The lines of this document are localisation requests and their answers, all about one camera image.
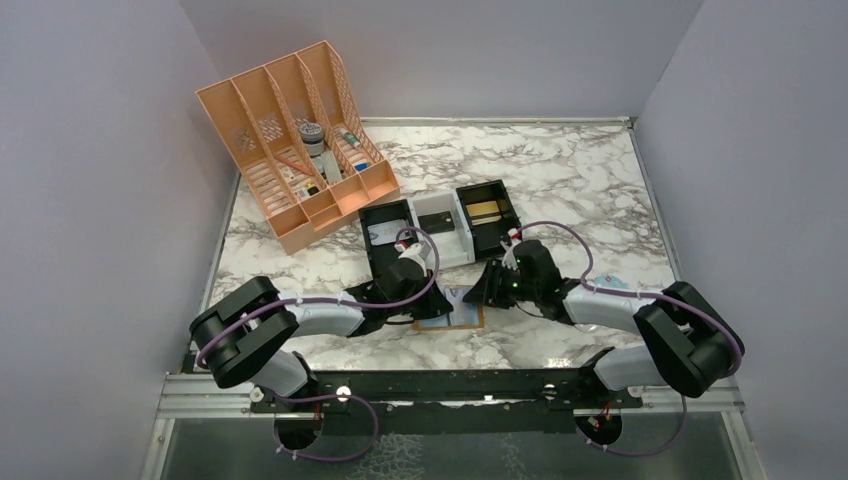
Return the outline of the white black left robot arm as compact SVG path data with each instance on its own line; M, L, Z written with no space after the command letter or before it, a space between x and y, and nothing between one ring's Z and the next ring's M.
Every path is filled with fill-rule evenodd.
M399 259L376 278L332 296L288 296L257 276L196 317L189 327L196 364L220 388L251 382L278 397L304 398L317 379L303 356L283 350L291 338L373 333L396 316L429 320L453 307L432 271Z

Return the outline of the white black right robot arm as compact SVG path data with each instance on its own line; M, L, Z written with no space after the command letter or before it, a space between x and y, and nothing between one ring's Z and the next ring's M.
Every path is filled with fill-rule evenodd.
M609 391L667 385L697 398L733 375L744 356L739 336L691 284L677 281L660 292L585 286L561 276L538 240L489 261L463 300L498 309L529 302L555 322L640 336L642 345L613 349L586 364L594 385Z

